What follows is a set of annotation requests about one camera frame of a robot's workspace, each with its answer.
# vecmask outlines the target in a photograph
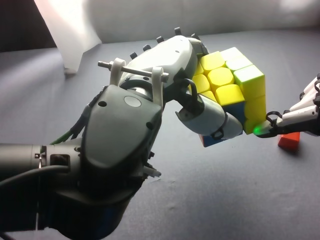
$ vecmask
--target gray table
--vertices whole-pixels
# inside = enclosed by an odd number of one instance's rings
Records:
[[[206,35],[208,49],[237,47],[266,75],[267,110],[283,111],[320,72],[320,31],[275,30]],[[48,144],[68,130],[110,72],[98,61],[130,60],[155,40],[99,45],[65,79],[57,49],[0,54],[0,142]],[[203,148],[171,102],[150,163],[162,172],[132,199],[109,240],[320,239],[319,139],[301,135],[298,155],[277,138],[241,135]],[[19,239],[65,239],[57,231],[16,232]]]

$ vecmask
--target metal pin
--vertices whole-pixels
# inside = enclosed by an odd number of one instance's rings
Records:
[[[112,63],[98,61],[98,66],[111,70]],[[125,73],[129,73],[129,74],[141,75],[141,76],[148,77],[148,78],[152,77],[152,72],[150,72],[150,71],[137,70],[137,69],[133,69],[133,68],[126,67],[126,66],[123,66],[121,68],[121,71],[125,72]],[[168,81],[168,78],[169,78],[169,73],[164,72],[162,74],[161,81],[163,83],[166,83]]]

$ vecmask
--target small red object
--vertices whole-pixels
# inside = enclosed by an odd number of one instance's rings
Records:
[[[296,151],[298,150],[299,140],[300,132],[284,134],[280,136],[278,146],[289,151]]]

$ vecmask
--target gray cylinder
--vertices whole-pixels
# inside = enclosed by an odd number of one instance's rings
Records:
[[[40,145],[0,144],[0,180],[37,169]]]

